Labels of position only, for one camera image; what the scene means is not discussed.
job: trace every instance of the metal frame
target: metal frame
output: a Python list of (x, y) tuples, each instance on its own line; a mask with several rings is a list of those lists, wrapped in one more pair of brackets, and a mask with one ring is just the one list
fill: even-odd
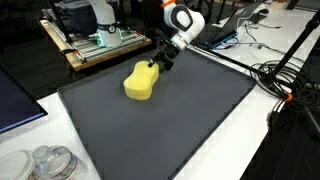
[[(62, 40), (65, 40), (65, 37), (61, 33), (58, 27), (55, 24), (48, 22), (51, 28), (57, 32), (59, 37)], [(125, 31), (121, 31), (123, 36), (123, 43), (121, 45), (111, 48), (99, 47), (95, 42), (89, 40), (74, 40), (72, 43), (66, 44), (68, 49), (77, 49), (78, 53), (76, 54), (77, 58), (80, 60), (81, 63), (85, 63), (88, 61), (94, 61), (99, 59), (103, 56), (106, 56), (110, 53), (115, 51), (119, 51), (123, 48), (127, 48), (129, 46), (133, 46), (145, 40), (145, 37), (142, 35), (138, 35), (136, 33), (126, 33)]]
[(68, 33), (66, 27), (64, 26), (64, 24), (63, 24), (63, 22), (62, 22), (62, 20), (61, 20), (61, 18), (59, 16), (59, 13), (58, 13), (58, 10), (57, 10), (56, 6), (52, 2), (52, 0), (47, 0), (47, 2), (49, 4), (49, 7), (52, 9), (52, 12), (53, 12), (54, 16), (56, 17), (59, 29), (64, 34), (66, 42), (67, 43), (72, 43), (72, 39), (70, 38), (69, 33)]

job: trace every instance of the white table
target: white table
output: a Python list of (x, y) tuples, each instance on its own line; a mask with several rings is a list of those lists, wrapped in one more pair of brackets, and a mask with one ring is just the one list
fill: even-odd
[[(253, 30), (252, 34), (260, 42), (286, 51), (303, 31), (304, 25), (312, 15), (311, 12), (300, 10), (293, 10), (292, 12), (272, 10), (270, 17), (262, 23), (282, 25), (283, 28), (271, 30), (261, 27), (259, 30)], [(291, 17), (303, 19), (303, 22), (296, 21), (290, 27), (288, 19)], [(243, 29), (240, 28), (239, 31), (241, 36)], [(306, 59), (319, 34), (318, 28), (304, 43), (304, 48), (300, 49), (296, 56)], [(255, 51), (255, 49), (243, 45), (240, 48), (221, 51), (221, 53), (251, 65), (259, 62), (250, 54), (251, 51)], [(270, 52), (266, 49), (259, 51), (266, 54)], [(245, 69), (229, 62), (217, 58), (213, 59), (241, 72), (248, 73)], [(277, 101), (277, 98), (271, 97), (259, 87), (255, 87), (211, 135), (175, 179), (239, 179), (268, 132), (268, 115)], [(63, 145), (89, 166), (89, 178), (85, 179), (99, 179), (58, 95), (55, 93), (43, 98), (39, 100), (39, 103), (48, 111), (49, 115), (0, 135), (0, 157), (21, 149), (33, 151), (41, 145)]]

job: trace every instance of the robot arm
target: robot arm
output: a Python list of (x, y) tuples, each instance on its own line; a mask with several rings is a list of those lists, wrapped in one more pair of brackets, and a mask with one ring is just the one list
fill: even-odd
[(150, 60), (149, 67), (157, 61), (162, 61), (166, 70), (173, 66), (171, 59), (183, 51), (190, 42), (198, 36), (205, 25), (205, 20), (199, 12), (194, 12), (184, 5), (176, 5), (175, 0), (162, 0), (161, 7), (164, 9), (165, 23), (178, 32), (167, 39), (168, 46)]
[(164, 20), (166, 24), (178, 30), (171, 41), (180, 51), (184, 50), (190, 42), (198, 36), (205, 25), (203, 16), (184, 5), (176, 5), (174, 0), (162, 0)]
[(112, 7), (105, 0), (89, 0), (89, 3), (97, 17), (98, 45), (113, 47), (121, 44), (121, 34)]

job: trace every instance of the monitor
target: monitor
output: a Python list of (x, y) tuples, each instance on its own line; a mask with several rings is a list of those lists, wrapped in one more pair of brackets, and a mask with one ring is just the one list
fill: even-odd
[(249, 19), (255, 9), (262, 3), (262, 1), (257, 1), (255, 3), (247, 4), (237, 11), (234, 11), (228, 22), (223, 26), (217, 36), (212, 40), (211, 44), (217, 44), (222, 40), (225, 40), (230, 35), (234, 35), (237, 32), (238, 26)]
[(47, 115), (47, 112), (0, 65), (0, 134)]

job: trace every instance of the laptop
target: laptop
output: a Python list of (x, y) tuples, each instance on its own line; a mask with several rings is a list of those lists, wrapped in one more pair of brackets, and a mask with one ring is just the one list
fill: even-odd
[(199, 47), (215, 49), (222, 42), (234, 38), (238, 34), (238, 27), (240, 27), (247, 18), (251, 17), (254, 10), (261, 3), (262, 0), (245, 5), (238, 10), (233, 11), (231, 17), (222, 28), (213, 26), (211, 24), (205, 25), (200, 34), (193, 40), (192, 44), (199, 45)]
[(0, 65), (0, 134), (47, 115)]

